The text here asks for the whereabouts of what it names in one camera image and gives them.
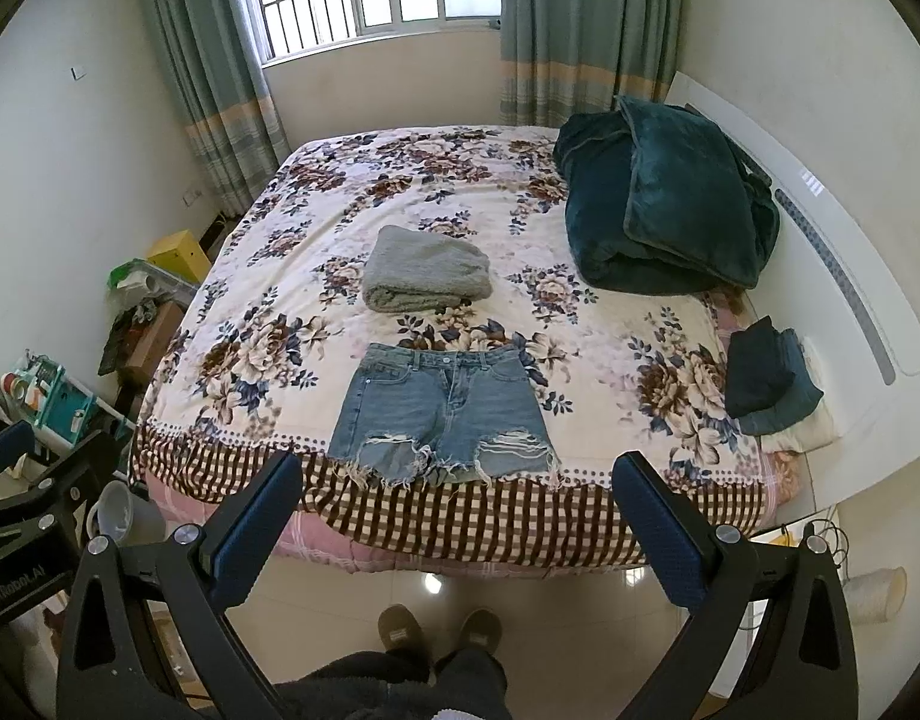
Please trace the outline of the blue denim shorts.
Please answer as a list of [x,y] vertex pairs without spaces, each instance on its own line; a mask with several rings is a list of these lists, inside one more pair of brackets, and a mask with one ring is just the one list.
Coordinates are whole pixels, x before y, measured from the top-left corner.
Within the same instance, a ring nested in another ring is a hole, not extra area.
[[328,457],[355,481],[387,488],[555,478],[561,471],[514,346],[421,351],[371,344],[350,379]]

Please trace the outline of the teal storage rack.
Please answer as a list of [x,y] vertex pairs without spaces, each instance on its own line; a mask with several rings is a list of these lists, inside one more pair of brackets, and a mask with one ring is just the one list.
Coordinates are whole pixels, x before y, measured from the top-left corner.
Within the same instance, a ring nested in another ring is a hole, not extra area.
[[69,445],[79,442],[97,401],[92,390],[46,355],[27,353],[1,377],[1,387],[37,433]]

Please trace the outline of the grey plastic bucket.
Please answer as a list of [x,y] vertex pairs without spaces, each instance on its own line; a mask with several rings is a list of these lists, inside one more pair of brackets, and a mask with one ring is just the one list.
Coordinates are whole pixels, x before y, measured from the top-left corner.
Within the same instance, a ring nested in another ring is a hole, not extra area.
[[103,488],[84,525],[87,538],[106,536],[118,546],[160,543],[165,538],[165,518],[157,505],[140,499],[119,479]]

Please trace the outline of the white cylindrical stool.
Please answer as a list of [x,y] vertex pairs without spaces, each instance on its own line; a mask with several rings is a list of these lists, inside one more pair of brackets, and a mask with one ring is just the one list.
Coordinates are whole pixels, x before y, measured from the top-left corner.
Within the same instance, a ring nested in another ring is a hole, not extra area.
[[842,590],[854,626],[889,622],[906,601],[907,572],[904,567],[892,567],[856,575]]

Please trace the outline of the brown cardboard box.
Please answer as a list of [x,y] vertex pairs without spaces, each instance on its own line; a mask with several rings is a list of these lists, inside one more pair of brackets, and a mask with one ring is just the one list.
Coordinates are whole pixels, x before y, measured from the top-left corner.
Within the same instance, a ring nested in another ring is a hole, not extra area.
[[176,302],[164,302],[157,310],[157,316],[140,335],[133,353],[126,359],[124,375],[137,385],[151,382],[158,363],[167,353],[170,341],[180,327],[185,309]]

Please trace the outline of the dark folded clothes stack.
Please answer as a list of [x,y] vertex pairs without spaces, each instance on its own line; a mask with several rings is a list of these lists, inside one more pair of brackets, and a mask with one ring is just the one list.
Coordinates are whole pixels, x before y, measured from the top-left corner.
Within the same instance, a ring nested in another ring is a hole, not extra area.
[[741,433],[782,433],[809,418],[823,398],[791,328],[779,332],[764,316],[730,337],[725,410]]

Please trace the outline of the yellow box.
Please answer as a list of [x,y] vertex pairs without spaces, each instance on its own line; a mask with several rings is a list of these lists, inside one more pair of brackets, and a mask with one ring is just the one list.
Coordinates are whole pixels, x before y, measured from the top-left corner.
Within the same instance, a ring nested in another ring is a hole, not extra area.
[[203,283],[212,266],[203,247],[188,229],[157,241],[147,252],[146,260],[193,284]]

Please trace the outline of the right brown slipper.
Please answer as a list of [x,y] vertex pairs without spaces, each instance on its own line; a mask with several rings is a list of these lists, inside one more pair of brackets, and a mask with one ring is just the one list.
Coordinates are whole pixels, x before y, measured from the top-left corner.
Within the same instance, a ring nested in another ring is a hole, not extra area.
[[494,611],[478,608],[465,617],[458,634],[458,649],[478,649],[494,655],[499,650],[504,628]]

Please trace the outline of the white bed headboard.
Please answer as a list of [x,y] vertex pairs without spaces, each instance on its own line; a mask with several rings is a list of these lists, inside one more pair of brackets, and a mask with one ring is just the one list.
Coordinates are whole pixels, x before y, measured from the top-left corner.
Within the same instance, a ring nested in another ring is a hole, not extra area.
[[803,457],[800,493],[775,509],[790,523],[920,457],[920,323],[864,231],[795,154],[683,71],[668,101],[722,128],[766,172],[780,208],[779,239],[746,304],[803,341],[835,427],[831,444]]

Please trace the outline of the floral bed blanket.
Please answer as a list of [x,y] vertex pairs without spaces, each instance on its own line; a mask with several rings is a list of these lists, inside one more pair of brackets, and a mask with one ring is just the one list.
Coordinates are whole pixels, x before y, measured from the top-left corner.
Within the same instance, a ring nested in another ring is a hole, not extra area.
[[[348,571],[541,577],[617,571],[642,553],[610,493],[637,450],[707,517],[754,533],[789,483],[727,415],[722,291],[657,298],[580,278],[567,188],[544,127],[395,128],[300,146],[225,239],[158,363],[129,475],[173,520],[203,522],[274,452],[304,465],[282,553]],[[482,250],[492,293],[380,314],[362,278],[389,224]],[[519,356],[561,466],[391,489],[329,451],[371,344],[446,361]]]

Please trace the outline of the grey folded fluffy towel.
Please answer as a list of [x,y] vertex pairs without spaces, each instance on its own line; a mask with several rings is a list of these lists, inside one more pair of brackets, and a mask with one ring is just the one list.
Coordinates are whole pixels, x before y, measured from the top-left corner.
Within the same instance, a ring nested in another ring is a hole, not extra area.
[[382,314],[458,307],[492,294],[491,260],[462,239],[387,224],[362,273],[362,299]]

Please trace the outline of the dark teal folded comforter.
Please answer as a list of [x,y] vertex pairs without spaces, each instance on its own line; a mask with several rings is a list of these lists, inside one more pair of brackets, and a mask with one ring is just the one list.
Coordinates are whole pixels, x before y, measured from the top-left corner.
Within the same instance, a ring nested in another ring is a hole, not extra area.
[[559,130],[570,254],[593,288],[645,296],[753,289],[779,238],[766,172],[711,119],[619,99]]

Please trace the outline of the right teal curtain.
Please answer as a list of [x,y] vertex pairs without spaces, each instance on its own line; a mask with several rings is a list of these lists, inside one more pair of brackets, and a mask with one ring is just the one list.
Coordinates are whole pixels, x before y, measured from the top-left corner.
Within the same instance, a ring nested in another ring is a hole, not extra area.
[[683,0],[502,0],[501,117],[558,127],[661,101],[675,76]]

